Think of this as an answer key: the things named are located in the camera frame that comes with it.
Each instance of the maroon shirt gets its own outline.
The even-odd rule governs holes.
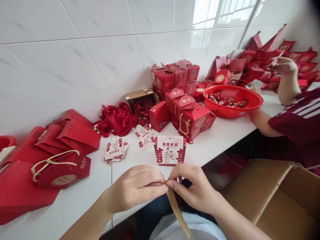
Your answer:
[[[306,168],[320,164],[320,88],[301,94],[271,118],[269,125],[291,140],[281,144],[281,159],[299,162]],[[312,171],[320,176],[320,168]]]

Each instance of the gold rope handle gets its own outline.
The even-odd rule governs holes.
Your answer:
[[[40,162],[36,163],[36,164],[33,165],[32,168],[30,169],[31,172],[32,172],[32,174],[33,174],[32,180],[33,180],[34,182],[37,182],[38,180],[36,179],[36,177],[37,177],[38,175],[41,175],[40,172],[41,172],[42,170],[44,170],[49,164],[54,164],[54,165],[69,164],[69,165],[76,166],[77,164],[76,164],[76,163],[72,163],[72,162],[61,162],[61,163],[59,163],[59,162],[54,162],[54,161],[58,160],[59,158],[56,159],[56,160],[54,160],[54,161],[51,161],[52,158],[55,158],[55,157],[57,157],[57,156],[60,156],[60,155],[62,155],[62,154],[68,153],[68,152],[70,152],[70,153],[71,153],[71,152],[75,152],[75,153],[77,153],[78,156],[80,155],[80,152],[79,152],[78,150],[69,150],[69,151],[66,151],[66,152],[63,152],[63,153],[59,153],[59,154],[54,155],[54,156],[52,156],[52,157],[50,157],[50,158],[48,158],[48,159],[46,159],[46,160],[43,160],[43,161],[40,161]],[[35,170],[36,166],[38,166],[40,163],[43,163],[43,162],[47,162],[47,164],[44,165],[39,171],[36,172],[36,170]]]
[[[174,215],[176,216],[179,224],[181,225],[183,231],[187,235],[187,238],[190,239],[191,234],[190,234],[190,229],[188,228],[188,225],[186,224],[186,221],[184,220],[182,213],[179,209],[176,197],[174,196],[174,193],[171,188],[168,189],[167,191],[167,196],[171,205],[171,208],[173,210]]]

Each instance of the person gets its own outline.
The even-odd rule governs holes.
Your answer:
[[[320,88],[301,93],[298,67],[289,58],[278,57],[275,72],[282,74],[278,97],[286,108],[273,118],[256,109],[251,119],[262,135],[282,137],[266,144],[270,158],[301,163],[320,176]]]
[[[187,188],[174,180],[179,176],[188,179],[191,186]],[[189,209],[194,210],[193,213],[182,212],[190,229],[191,239],[270,240],[213,189],[200,167],[179,163],[174,167],[167,183],[164,182],[161,172],[152,166],[130,168],[101,194],[60,240],[98,240],[104,227],[116,213],[154,199],[156,201],[146,206],[145,212],[148,215],[143,217],[144,222],[140,221],[141,216],[136,217],[138,229],[135,239],[186,239],[172,211],[167,211],[168,215],[158,218],[158,210],[163,209],[168,202],[166,192],[169,187],[181,196]]]

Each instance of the stack of red boxes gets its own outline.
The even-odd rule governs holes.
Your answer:
[[[153,91],[159,96],[160,101],[165,99],[165,92],[172,89],[181,89],[189,96],[193,96],[200,67],[186,59],[178,63],[164,65],[161,68],[154,64],[151,68]]]

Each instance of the brown cardboard box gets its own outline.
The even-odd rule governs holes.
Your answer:
[[[272,240],[319,237],[320,178],[296,163],[254,159],[222,195]]]

